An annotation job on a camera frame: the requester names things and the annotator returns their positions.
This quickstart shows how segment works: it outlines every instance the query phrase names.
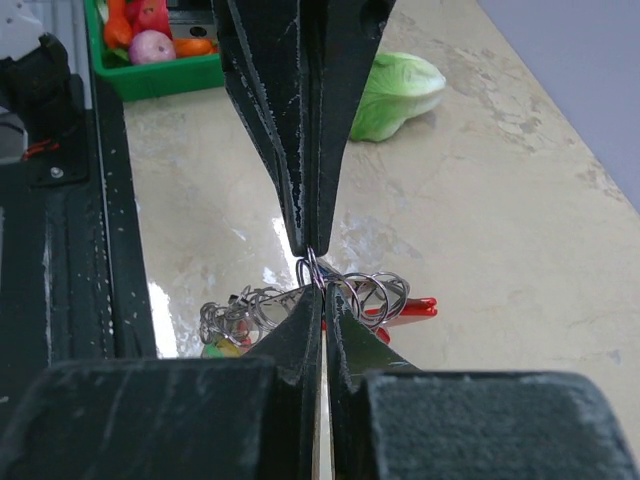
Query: gray floor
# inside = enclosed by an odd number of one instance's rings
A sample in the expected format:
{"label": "gray floor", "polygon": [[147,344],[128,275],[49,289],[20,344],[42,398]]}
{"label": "gray floor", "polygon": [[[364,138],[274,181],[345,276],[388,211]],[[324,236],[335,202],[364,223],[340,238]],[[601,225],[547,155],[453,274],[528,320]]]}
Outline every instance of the gray floor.
{"label": "gray floor", "polygon": [[640,211],[640,1],[479,3]]}

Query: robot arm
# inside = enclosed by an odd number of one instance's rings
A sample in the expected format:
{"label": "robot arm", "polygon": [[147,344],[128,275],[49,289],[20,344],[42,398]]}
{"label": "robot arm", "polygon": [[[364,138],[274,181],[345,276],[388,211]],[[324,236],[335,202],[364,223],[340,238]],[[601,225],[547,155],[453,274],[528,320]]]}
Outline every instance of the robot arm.
{"label": "robot arm", "polygon": [[0,19],[0,104],[35,141],[73,132],[82,112],[72,98],[64,46],[23,0],[2,0]]}

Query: black metal frame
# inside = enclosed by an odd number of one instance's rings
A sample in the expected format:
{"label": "black metal frame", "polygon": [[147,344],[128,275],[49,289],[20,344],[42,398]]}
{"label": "black metal frame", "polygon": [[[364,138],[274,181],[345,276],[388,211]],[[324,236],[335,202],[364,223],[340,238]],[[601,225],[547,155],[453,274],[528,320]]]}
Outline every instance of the black metal frame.
{"label": "black metal frame", "polygon": [[92,89],[85,181],[30,188],[28,161],[0,167],[0,431],[51,364],[156,355],[123,106]]}

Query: black cable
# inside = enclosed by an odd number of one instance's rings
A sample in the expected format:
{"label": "black cable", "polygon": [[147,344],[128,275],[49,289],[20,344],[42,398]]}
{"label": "black cable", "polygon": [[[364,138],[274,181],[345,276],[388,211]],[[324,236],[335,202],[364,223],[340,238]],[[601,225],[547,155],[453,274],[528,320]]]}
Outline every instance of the black cable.
{"label": "black cable", "polygon": [[14,132],[17,132],[20,135],[22,135],[24,133],[24,130],[22,128],[20,128],[17,125],[14,125],[13,123],[10,123],[10,122],[0,122],[0,127],[4,127],[4,128],[8,128],[9,130],[13,130]]}

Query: carrot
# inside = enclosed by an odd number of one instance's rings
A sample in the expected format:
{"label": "carrot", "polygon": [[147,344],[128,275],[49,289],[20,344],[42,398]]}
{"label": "carrot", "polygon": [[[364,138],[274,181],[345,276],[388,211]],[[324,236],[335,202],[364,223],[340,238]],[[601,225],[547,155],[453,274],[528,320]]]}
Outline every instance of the carrot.
{"label": "carrot", "polygon": [[133,30],[126,17],[126,0],[107,0],[109,20],[104,26],[103,39],[109,48],[128,48]]}
{"label": "carrot", "polygon": [[210,55],[217,52],[211,40],[204,38],[178,38],[173,41],[173,45],[178,58]]}

